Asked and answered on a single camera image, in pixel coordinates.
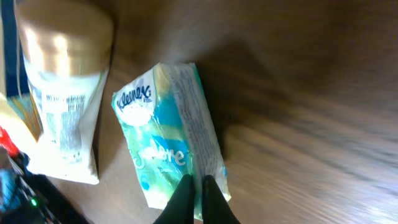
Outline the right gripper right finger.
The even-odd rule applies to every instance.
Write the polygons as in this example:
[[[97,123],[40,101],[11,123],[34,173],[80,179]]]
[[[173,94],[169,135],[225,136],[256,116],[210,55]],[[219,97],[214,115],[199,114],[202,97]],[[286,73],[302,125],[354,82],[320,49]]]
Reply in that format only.
[[[240,224],[212,175],[203,179],[201,207],[204,224]]]

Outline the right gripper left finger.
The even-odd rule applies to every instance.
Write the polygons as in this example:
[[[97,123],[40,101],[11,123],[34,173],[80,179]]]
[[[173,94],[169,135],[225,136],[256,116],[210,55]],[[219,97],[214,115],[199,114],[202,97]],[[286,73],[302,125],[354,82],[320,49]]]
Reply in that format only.
[[[194,199],[193,177],[186,174],[154,224],[193,224]]]

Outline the green Kleenex tissue pack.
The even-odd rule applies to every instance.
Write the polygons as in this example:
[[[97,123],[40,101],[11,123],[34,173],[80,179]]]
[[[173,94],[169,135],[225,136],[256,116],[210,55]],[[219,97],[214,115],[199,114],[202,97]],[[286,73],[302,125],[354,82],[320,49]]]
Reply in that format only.
[[[204,176],[212,175],[231,199],[227,171],[194,63],[158,63],[113,94],[138,181],[150,208],[163,210],[185,174],[196,191],[194,217],[202,218]]]

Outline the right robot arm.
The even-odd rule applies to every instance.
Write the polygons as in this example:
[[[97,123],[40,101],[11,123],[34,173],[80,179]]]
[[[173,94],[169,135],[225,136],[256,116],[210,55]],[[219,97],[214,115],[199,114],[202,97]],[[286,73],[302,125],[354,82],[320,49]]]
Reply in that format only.
[[[8,159],[14,173],[1,182],[9,196],[2,200],[1,223],[88,223],[48,178],[27,173],[26,156],[18,153]],[[154,223],[192,224],[196,195],[193,177],[184,175]],[[201,209],[204,224],[239,223],[211,175],[203,178]]]

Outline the yellow white snack bag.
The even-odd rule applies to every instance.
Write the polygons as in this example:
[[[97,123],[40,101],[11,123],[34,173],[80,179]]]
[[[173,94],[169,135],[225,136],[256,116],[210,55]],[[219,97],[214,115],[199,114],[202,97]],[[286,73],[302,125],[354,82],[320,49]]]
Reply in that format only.
[[[19,3],[1,0],[1,146],[12,156],[21,152],[32,157],[39,149],[41,123],[17,30]]]

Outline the white tube gold cap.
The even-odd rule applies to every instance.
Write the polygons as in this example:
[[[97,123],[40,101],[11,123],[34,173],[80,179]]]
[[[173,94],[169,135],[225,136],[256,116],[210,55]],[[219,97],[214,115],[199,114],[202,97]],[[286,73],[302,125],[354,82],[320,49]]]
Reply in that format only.
[[[33,174],[96,185],[93,138],[109,72],[114,24],[83,1],[15,5],[28,86],[40,133],[25,150]]]

